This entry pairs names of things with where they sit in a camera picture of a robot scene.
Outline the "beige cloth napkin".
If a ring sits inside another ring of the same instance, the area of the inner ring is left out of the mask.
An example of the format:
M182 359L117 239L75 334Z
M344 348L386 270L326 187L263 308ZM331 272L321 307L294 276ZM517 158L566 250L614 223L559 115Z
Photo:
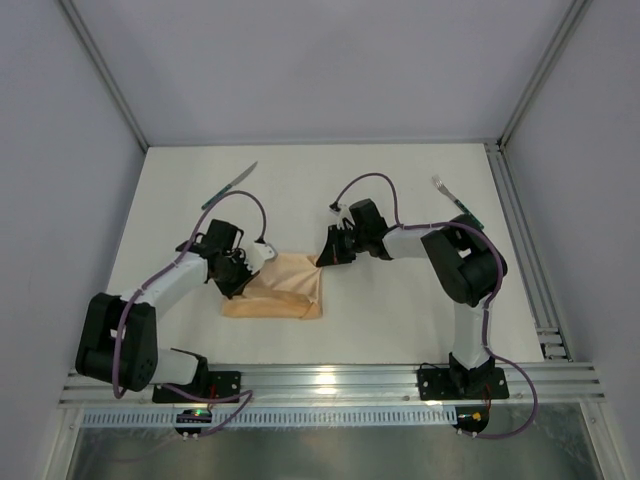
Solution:
M267 262L239 296L225 300L227 318L316 320L323 315L317 256L282 253Z

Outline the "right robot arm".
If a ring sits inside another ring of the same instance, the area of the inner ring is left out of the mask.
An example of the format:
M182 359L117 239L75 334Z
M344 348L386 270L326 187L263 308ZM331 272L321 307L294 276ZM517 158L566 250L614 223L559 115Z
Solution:
M337 221L328 227L318 267L350 264L361 253L385 261L427 259L454 305L454 344L446 366L417 370L422 400L507 399L504 371L488 352L486 304L507 273L502 255L486 243L468 214L449 222L389 226L376 204L330 205Z

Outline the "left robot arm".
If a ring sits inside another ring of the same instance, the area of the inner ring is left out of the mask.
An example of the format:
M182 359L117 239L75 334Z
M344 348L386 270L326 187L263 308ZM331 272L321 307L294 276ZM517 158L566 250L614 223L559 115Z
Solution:
M207 359L158 343L159 321L191 291L213 282L231 299L243 293L276 250L263 238L244 248L244 231L212 220L207 231L194 232L181 243L178 257L145 281L120 294L98 293L89 301L76 371L108 382L116 397L149 385L170 384L191 395L208 389Z

